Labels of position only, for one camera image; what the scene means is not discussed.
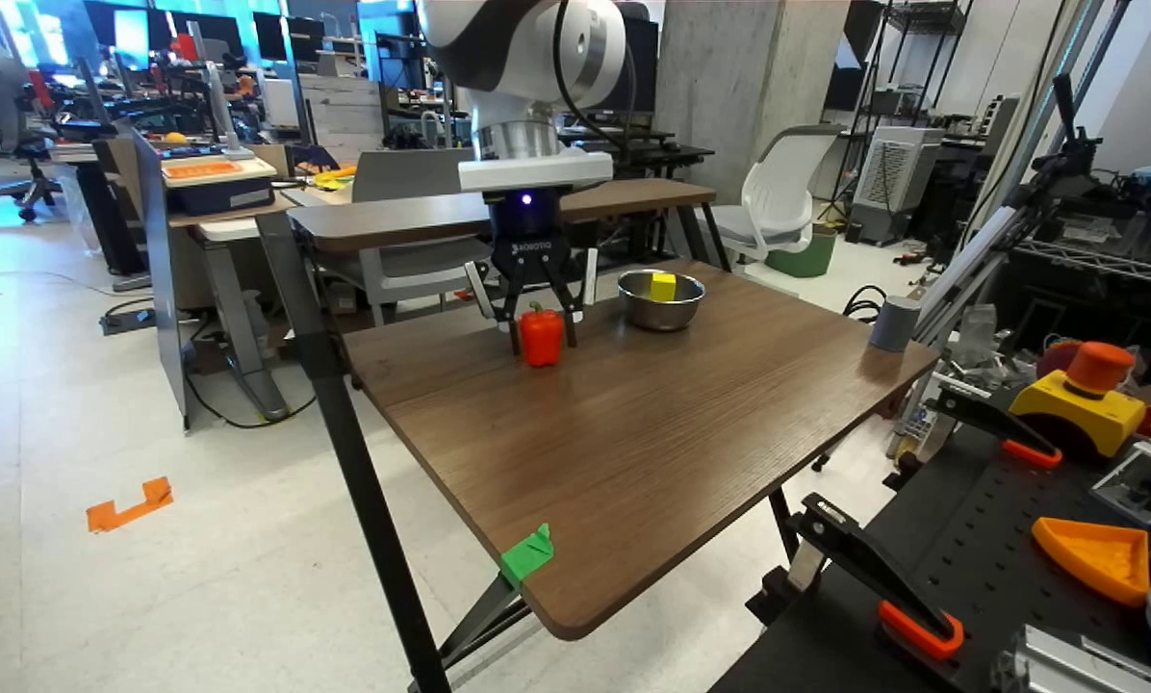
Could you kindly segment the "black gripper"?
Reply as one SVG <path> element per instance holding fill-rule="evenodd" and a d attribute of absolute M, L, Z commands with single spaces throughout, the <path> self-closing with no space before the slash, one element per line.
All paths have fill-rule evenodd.
<path fill-rule="evenodd" d="M 562 215 L 562 192 L 558 189 L 505 189 L 505 192 L 489 192 L 489 221 L 491 221 L 491 248 L 511 248 L 508 252 L 508 339 L 511 339 L 511 354 L 523 354 L 521 348 L 521 302 L 530 287 L 530 253 L 521 252 L 526 243 L 549 243 L 558 235 L 558 215 Z M 562 327 L 565 327 L 565 348 L 579 348 L 579 302 L 568 293 L 568 252 L 553 248 L 549 252 L 549 288 L 562 303 Z"/>

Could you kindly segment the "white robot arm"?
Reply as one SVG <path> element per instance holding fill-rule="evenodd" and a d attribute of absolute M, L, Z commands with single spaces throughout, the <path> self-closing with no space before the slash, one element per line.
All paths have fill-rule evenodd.
<path fill-rule="evenodd" d="M 459 184 L 489 207 L 489 264 L 505 287 L 491 302 L 473 278 L 476 303 L 523 350 L 521 293 L 545 282 L 562 303 L 562 334 L 579 339 L 562 239 L 562 202 L 615 175 L 604 149 L 558 140 L 562 116 L 599 106 L 627 60 L 615 0 L 421 0 L 427 49 L 468 106 L 473 158 Z"/>

